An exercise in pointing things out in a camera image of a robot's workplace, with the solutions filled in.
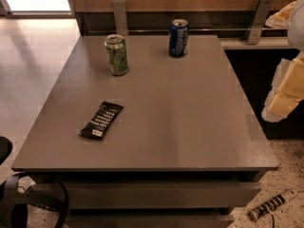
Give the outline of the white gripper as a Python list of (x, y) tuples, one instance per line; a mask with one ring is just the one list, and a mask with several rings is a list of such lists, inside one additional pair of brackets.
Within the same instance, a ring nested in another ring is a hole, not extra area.
[[(291, 46), (304, 51), (304, 0), (296, 0), (265, 21), (272, 29), (287, 29)], [(304, 100), (304, 53), (292, 61), (282, 59), (276, 67), (272, 88), (269, 91), (261, 117), (269, 123), (286, 119)]]

